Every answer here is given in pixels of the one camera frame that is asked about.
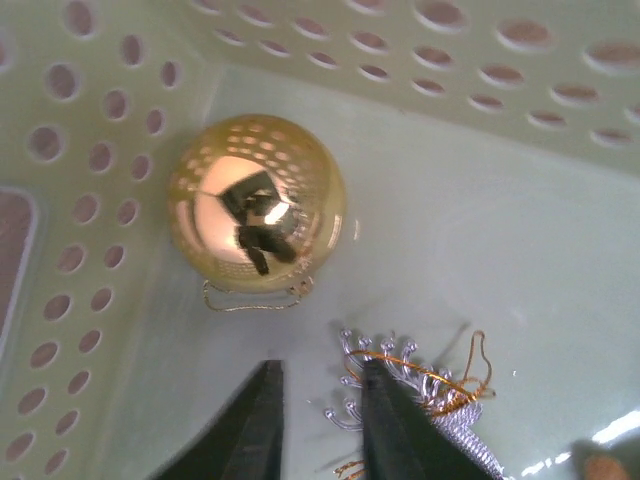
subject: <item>gold wire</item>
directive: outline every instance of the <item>gold wire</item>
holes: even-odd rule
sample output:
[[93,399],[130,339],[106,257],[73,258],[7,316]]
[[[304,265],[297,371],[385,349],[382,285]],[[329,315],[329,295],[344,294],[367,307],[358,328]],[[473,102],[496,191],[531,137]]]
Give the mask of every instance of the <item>gold wire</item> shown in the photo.
[[202,285],[202,298],[204,299],[205,305],[214,312],[237,312],[239,310],[285,310],[287,308],[295,307],[302,300],[302,295],[297,295],[295,301],[288,303],[286,305],[239,305],[237,307],[216,307],[211,303],[209,299],[209,289],[213,288],[222,293],[232,293],[226,290],[222,290],[221,288],[216,287],[211,284],[209,280],[205,280]]
[[[340,468],[336,468],[333,471],[333,473],[335,473],[338,476],[338,478],[342,478],[342,474],[344,472],[346,472],[347,470],[349,470],[349,469],[351,469],[353,467],[357,467],[358,465],[364,465],[364,461],[358,460],[357,462],[345,463]],[[364,475],[364,468],[358,470],[357,472],[352,473],[351,475],[349,475],[344,480],[355,480],[356,478],[361,477],[362,475]]]
[[[485,377],[484,380],[480,380],[480,379],[478,379],[476,377],[470,377],[469,376],[469,372],[471,371],[471,365],[473,363],[473,354],[475,352],[476,339],[477,338],[480,339],[480,356],[482,357],[482,360],[484,360],[485,364],[487,365],[487,376]],[[405,362],[405,361],[400,360],[399,358],[395,358],[395,357],[388,357],[388,356],[385,356],[382,353],[373,352],[371,350],[354,350],[354,351],[346,354],[345,357],[344,357],[344,360],[345,360],[344,366],[345,366],[347,372],[349,372],[349,374],[355,380],[360,381],[360,377],[358,376],[358,374],[356,372],[354,372],[351,368],[349,368],[349,366],[347,365],[346,362],[347,362],[347,359],[351,359],[351,357],[353,357],[355,355],[368,355],[368,356],[371,356],[373,358],[379,358],[381,360],[390,361],[390,362],[393,362],[395,364],[402,365],[404,367],[412,368],[415,371],[423,373],[425,375],[428,375],[433,379],[440,380],[442,383],[447,385],[449,388],[454,389],[456,391],[456,394],[455,394],[453,400],[448,405],[446,405],[443,409],[436,410],[435,412],[430,412],[430,413],[432,415],[434,415],[434,416],[448,415],[449,413],[452,413],[455,410],[457,410],[459,408],[462,408],[466,404],[476,401],[478,398],[495,397],[495,395],[496,395],[495,390],[493,390],[492,388],[489,388],[489,386],[488,386],[489,382],[491,381],[491,377],[493,375],[493,367],[492,367],[491,362],[487,358],[487,355],[485,354],[485,351],[484,351],[485,339],[486,339],[486,335],[482,330],[476,330],[475,332],[473,332],[473,335],[471,336],[471,345],[469,347],[469,357],[467,358],[467,366],[465,367],[464,375],[462,377],[462,380],[460,380],[459,382],[452,382],[451,380],[447,380],[446,378],[444,378],[443,376],[437,374],[436,372],[433,372],[431,370],[423,368],[420,365],[416,365],[415,363]],[[478,383],[478,388],[473,393],[468,391],[468,390],[465,390],[465,388],[464,388],[464,385],[466,385],[467,383],[471,383],[471,382]],[[357,462],[349,462],[349,463],[346,463],[345,465],[343,465],[343,466],[341,466],[339,468],[336,468],[333,471],[333,473],[335,473],[338,476],[338,478],[342,478],[342,474],[345,471],[347,471],[350,468],[353,468],[355,466],[363,465],[363,464],[364,464],[364,462],[362,460],[359,460]],[[355,480],[357,478],[360,478],[364,474],[365,474],[365,470],[363,468],[363,469],[360,469],[360,470],[356,471],[355,473],[352,473],[351,475],[346,477],[344,480]]]

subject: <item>basket floor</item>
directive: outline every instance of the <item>basket floor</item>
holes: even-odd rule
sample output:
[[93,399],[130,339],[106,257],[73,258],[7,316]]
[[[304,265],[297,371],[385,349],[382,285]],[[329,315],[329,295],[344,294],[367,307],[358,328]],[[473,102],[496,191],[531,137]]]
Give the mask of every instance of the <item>basket floor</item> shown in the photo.
[[444,357],[453,369],[484,330],[498,396],[475,431],[508,475],[574,478],[576,442],[637,433],[640,181],[229,67],[209,123],[244,113],[297,122],[333,153],[349,202],[342,238],[311,296],[266,313],[209,312],[201,279],[167,243],[101,478],[148,475],[266,358],[286,361],[284,478],[334,478],[359,441],[322,414],[357,396],[339,384],[342,326],[411,336],[427,361],[458,338]]

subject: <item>silver tinsel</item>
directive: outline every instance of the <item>silver tinsel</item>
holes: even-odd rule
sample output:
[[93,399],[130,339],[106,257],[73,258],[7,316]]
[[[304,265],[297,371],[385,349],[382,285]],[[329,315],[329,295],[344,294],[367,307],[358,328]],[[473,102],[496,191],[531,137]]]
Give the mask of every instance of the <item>silver tinsel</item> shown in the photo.
[[[368,337],[359,337],[357,339],[357,347],[352,348],[350,330],[342,330],[340,340],[344,353],[349,355],[355,350],[370,350],[373,343]],[[380,348],[385,357],[392,357],[392,353],[396,348],[393,339],[385,339],[380,343]],[[418,345],[413,340],[408,340],[402,346],[400,359],[409,363],[409,357],[418,349]],[[370,360],[367,355],[360,356],[364,361]],[[351,361],[358,367],[363,368],[363,361],[357,355],[350,357]],[[455,444],[462,452],[464,452],[472,461],[480,468],[484,469],[492,478],[496,480],[504,480],[502,474],[503,468],[478,436],[471,431],[471,427],[482,415],[482,404],[472,402],[459,408],[447,415],[431,415],[430,412],[440,411],[449,402],[451,402],[456,394],[452,389],[447,389],[444,395],[441,394],[443,382],[434,379],[424,373],[415,372],[407,366],[398,366],[391,361],[385,361],[385,365],[393,378],[411,390],[414,401],[417,404],[425,405],[426,415],[429,417],[435,427]],[[429,366],[423,366],[427,370],[432,370]],[[437,372],[440,376],[447,380],[452,380],[452,373],[447,369],[441,369]],[[361,388],[360,383],[351,376],[344,376],[340,379],[340,383],[348,387]],[[336,411],[333,408],[327,408],[324,411],[325,416],[335,425],[352,432],[362,430],[362,415],[357,402],[352,398],[344,401],[344,408],[353,420],[352,422],[344,422],[337,418]]]

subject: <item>reflective gold ball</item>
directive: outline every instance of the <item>reflective gold ball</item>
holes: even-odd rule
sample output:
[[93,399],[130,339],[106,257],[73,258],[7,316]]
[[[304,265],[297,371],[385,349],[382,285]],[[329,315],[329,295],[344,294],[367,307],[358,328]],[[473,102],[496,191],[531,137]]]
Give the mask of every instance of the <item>reflective gold ball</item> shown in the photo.
[[295,290],[335,248],[345,209],[327,149],[302,127],[268,115],[207,128],[169,185],[174,244],[229,292]]

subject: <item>white plastic basket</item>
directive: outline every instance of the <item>white plastic basket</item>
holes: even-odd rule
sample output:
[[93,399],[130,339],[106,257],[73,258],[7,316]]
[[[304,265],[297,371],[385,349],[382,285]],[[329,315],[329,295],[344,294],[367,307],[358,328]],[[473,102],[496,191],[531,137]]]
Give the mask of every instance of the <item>white plastic basket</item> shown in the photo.
[[[433,360],[466,323],[478,435],[573,478],[575,442],[640,425],[639,25],[634,0],[2,2],[2,478],[145,478],[283,358],[285,478],[331,479],[358,447],[322,416],[339,326]],[[166,186],[245,113],[327,146],[349,218],[299,307],[212,314]]]

